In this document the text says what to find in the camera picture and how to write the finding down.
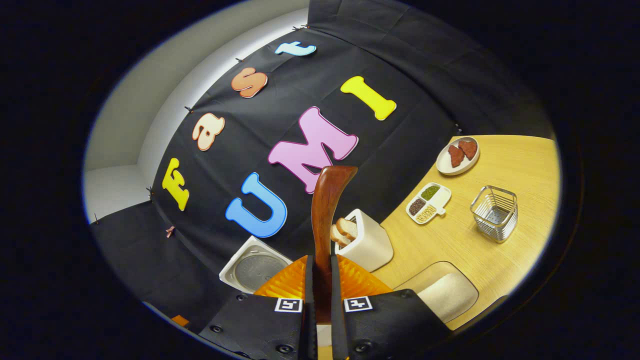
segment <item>wooden handle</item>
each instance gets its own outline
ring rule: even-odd
[[[357,167],[324,167],[311,201],[311,226],[316,244],[314,301],[317,323],[331,322],[331,225],[338,200],[357,172]]]

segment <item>wooden table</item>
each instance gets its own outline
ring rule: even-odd
[[[446,324],[452,330],[509,294],[527,276],[547,243],[560,194],[561,170],[553,140],[519,135],[474,138],[480,156],[470,170],[445,176],[434,164],[382,222],[394,257],[373,272],[395,288],[433,263],[452,263],[479,292],[478,300],[467,312]],[[405,207],[417,191],[432,181],[451,189],[451,199],[444,206],[447,210],[444,216],[436,215],[430,222],[419,225],[406,214]],[[469,209],[485,185],[509,190],[518,197],[518,223],[501,244],[477,230]],[[330,355],[329,347],[322,348],[321,354]]]

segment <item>red food slice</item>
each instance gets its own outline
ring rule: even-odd
[[[465,153],[453,145],[449,146],[449,154],[451,155],[451,167],[459,166],[462,159],[465,158]]]
[[[476,155],[478,145],[475,142],[459,142],[458,146],[467,155],[467,159],[471,160]]]

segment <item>metal basket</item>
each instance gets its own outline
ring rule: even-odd
[[[470,208],[478,228],[497,243],[504,243],[518,222],[516,194],[495,186],[480,189]]]

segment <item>foam letter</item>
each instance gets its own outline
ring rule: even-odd
[[[267,85],[267,80],[267,74],[255,72],[253,67],[245,67],[231,80],[231,87],[239,91],[241,97],[249,99]]]
[[[314,193],[320,174],[314,174],[304,165],[319,169],[332,165],[322,144],[333,151],[336,160],[346,158],[358,144],[358,137],[347,135],[328,122],[315,106],[307,109],[298,123],[308,144],[278,142],[269,153],[268,161],[271,164],[282,164],[305,183],[307,193]]]
[[[227,206],[225,213],[227,220],[237,222],[245,230],[258,238],[268,238],[277,233],[287,220],[287,206],[284,204],[284,201],[271,192],[271,190],[267,189],[267,187],[259,181],[259,176],[255,172],[252,172],[246,177],[241,190],[244,194],[254,194],[258,199],[267,204],[271,208],[271,218],[267,221],[258,219],[245,209],[242,206],[242,200],[236,197],[231,200],[231,203]]]
[[[206,113],[193,127],[193,134],[191,138],[198,140],[198,149],[202,151],[209,150],[213,141],[216,139],[216,135],[222,132],[225,127],[225,118],[218,119],[212,113]]]
[[[351,93],[362,100],[370,107],[376,115],[376,119],[382,121],[387,118],[395,109],[396,103],[393,100],[387,100],[382,95],[364,83],[362,76],[354,76],[342,84],[340,90],[344,93]]]
[[[304,56],[313,53],[316,50],[316,47],[313,45],[309,45],[307,47],[298,46],[300,44],[299,41],[294,41],[291,44],[283,43],[278,46],[276,49],[276,54],[280,54],[282,52],[295,55],[295,56]]]
[[[184,186],[184,178],[182,174],[176,168],[180,166],[180,162],[176,158],[172,158],[169,161],[169,167],[164,173],[164,179],[162,179],[162,188],[167,189],[171,196],[178,202],[178,208],[184,211],[184,207],[187,206],[187,200],[189,199],[189,190],[181,189],[180,186]]]

